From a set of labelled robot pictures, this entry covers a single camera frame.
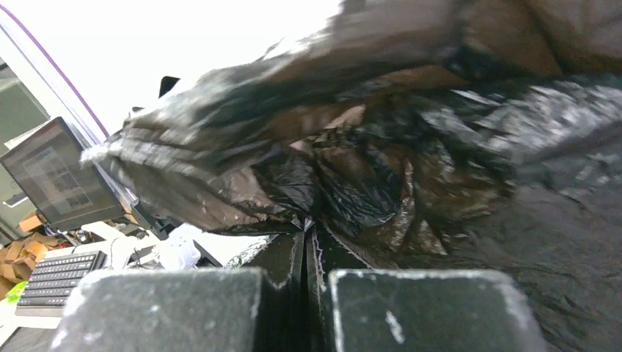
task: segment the black plastic bag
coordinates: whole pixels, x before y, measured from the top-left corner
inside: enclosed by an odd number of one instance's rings
[[[377,267],[504,271],[551,351],[616,351],[621,80],[518,77],[622,72],[622,31],[572,37],[584,23],[556,3],[343,1],[296,49],[176,87],[84,160],[209,232],[316,223]]]

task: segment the purple trim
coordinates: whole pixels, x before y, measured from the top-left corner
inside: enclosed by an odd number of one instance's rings
[[[32,33],[26,28],[26,26],[24,26],[23,23],[21,23],[20,20],[18,20],[17,17],[15,17],[15,15],[13,15],[12,12],[10,12],[4,5],[0,4],[0,10],[4,11],[4,13],[6,13],[7,15],[9,15],[9,17],[11,17],[11,19],[20,27],[20,29],[26,33],[26,35],[28,36],[28,38],[30,38],[30,40],[34,43],[34,45],[39,49],[39,51],[41,51],[41,53],[43,54],[43,56],[45,56],[45,58],[52,64],[52,66],[54,67],[54,69],[58,72],[58,74],[60,74],[60,76],[62,77],[62,79],[65,81],[65,83],[67,83],[67,85],[69,86],[69,88],[71,89],[71,91],[73,92],[73,94],[76,95],[76,97],[78,97],[78,99],[80,100],[80,103],[82,103],[82,105],[84,106],[84,108],[89,112],[89,114],[91,115],[91,117],[93,118],[93,120],[95,121],[95,123],[97,124],[97,126],[101,129],[101,131],[103,132],[103,135],[108,138],[110,135],[108,134],[108,131],[106,131],[106,129],[103,127],[103,124],[101,123],[101,121],[98,119],[97,115],[95,115],[95,112],[91,109],[91,107],[89,106],[89,104],[87,104],[87,102],[84,100],[84,98],[82,97],[82,95],[80,94],[80,92],[78,92],[78,90],[76,89],[76,86],[73,85],[73,83],[71,83],[71,81],[69,80],[69,78],[67,77],[67,75],[65,75],[64,72],[62,72],[62,70],[60,69],[60,67],[58,66],[58,64],[52,59],[52,57],[50,56],[50,54],[47,52],[47,50],[44,49],[44,47],[41,46],[41,43],[39,43],[39,40],[37,40],[37,38],[34,37],[34,35],[32,35]]]

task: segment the computer screen display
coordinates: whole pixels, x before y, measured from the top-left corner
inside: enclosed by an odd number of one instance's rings
[[[0,158],[34,206],[60,231],[125,213],[99,171],[81,167],[83,149],[57,117]]]

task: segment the black keyboard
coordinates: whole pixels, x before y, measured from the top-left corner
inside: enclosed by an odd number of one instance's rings
[[[105,260],[106,255],[101,251],[41,260],[32,271],[15,314],[60,316],[71,290],[89,272],[101,268]]]

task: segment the green object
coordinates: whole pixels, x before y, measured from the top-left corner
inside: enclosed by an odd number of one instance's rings
[[[17,301],[19,301],[19,298],[21,297],[21,293],[23,292],[23,288],[26,286],[28,282],[20,282],[19,284],[15,285],[11,291],[7,292],[7,301],[10,304],[13,304]]]

